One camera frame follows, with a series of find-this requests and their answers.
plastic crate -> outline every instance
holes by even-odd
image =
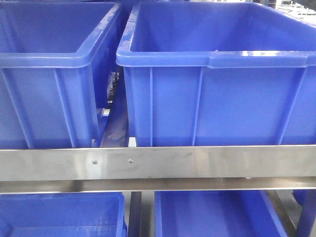
[[[156,237],[286,237],[264,191],[156,192]]]
[[[1,195],[2,237],[126,237],[124,196]]]
[[[307,190],[299,189],[299,190],[293,190],[293,196],[298,204],[301,206],[304,205],[305,199],[307,195]]]
[[[0,149],[91,147],[123,32],[121,6],[0,3]]]
[[[256,3],[134,7],[117,63],[137,145],[315,143],[315,41]]]

metal bar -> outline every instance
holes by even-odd
[[[127,237],[140,237],[142,192],[132,192]]]
[[[274,189],[316,189],[316,177],[170,178],[0,182],[0,194]]]
[[[277,212],[277,215],[286,231],[286,234],[288,237],[294,237],[295,236],[295,227],[292,224],[292,221],[290,217],[287,215],[286,210],[278,197],[275,190],[267,190],[266,191],[275,211]]]
[[[316,177],[316,145],[0,150],[0,181]]]

